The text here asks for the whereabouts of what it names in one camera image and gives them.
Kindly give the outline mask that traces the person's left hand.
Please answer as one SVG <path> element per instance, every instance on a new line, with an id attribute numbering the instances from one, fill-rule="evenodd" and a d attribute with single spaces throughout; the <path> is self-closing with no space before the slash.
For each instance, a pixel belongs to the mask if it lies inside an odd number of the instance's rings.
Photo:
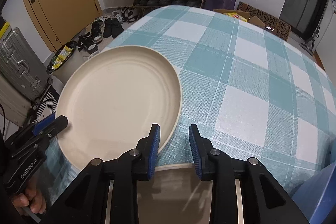
<path id="1" fill-rule="evenodd" d="M 46 211 L 46 200 L 37 188 L 37 176 L 33 176 L 26 185 L 23 193 L 11 197 L 11 202 L 20 215 L 28 215 L 23 208 L 28 207 L 34 214 Z"/>

